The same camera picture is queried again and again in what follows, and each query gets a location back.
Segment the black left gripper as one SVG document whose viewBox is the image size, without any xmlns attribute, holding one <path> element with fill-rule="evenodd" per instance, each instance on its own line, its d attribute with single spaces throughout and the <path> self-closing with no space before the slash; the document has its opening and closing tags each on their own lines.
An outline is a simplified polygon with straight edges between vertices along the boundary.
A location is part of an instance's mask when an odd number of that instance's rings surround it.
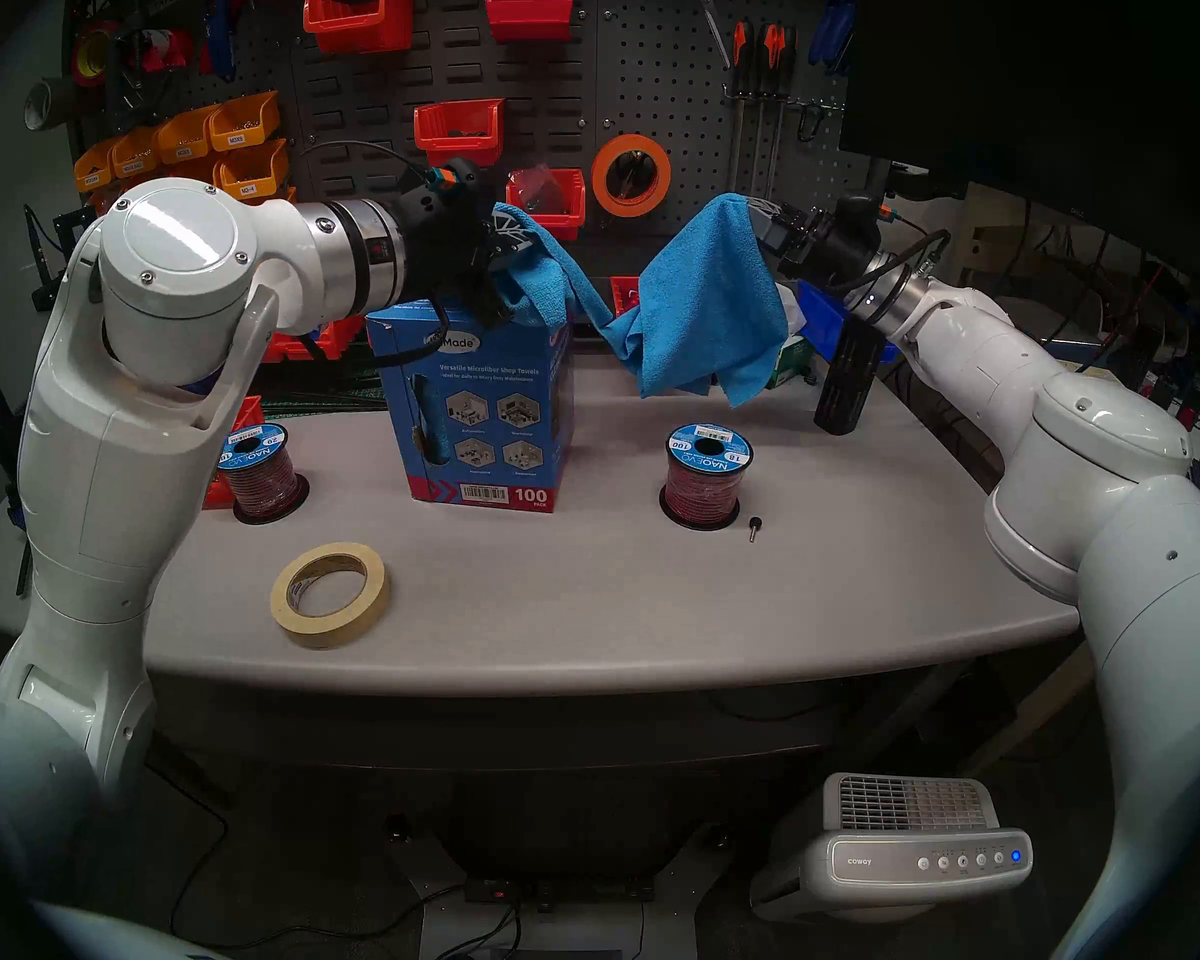
<svg viewBox="0 0 1200 960">
<path fill-rule="evenodd" d="M 511 320 L 491 269 L 508 269 L 539 238 L 521 220 L 494 208 L 481 190 L 408 190 L 398 194 L 403 262 L 400 301 L 440 298 L 474 317 L 481 328 Z"/>
</svg>

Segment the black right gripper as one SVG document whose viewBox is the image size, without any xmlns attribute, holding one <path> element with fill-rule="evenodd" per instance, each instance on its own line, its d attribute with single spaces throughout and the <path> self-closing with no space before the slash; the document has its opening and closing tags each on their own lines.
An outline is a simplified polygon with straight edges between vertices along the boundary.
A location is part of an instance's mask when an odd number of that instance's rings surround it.
<svg viewBox="0 0 1200 960">
<path fill-rule="evenodd" d="M 744 202 L 761 252 L 778 256 L 779 278 L 835 290 L 866 274 L 881 252 L 878 206 L 804 211 L 754 196 Z"/>
</svg>

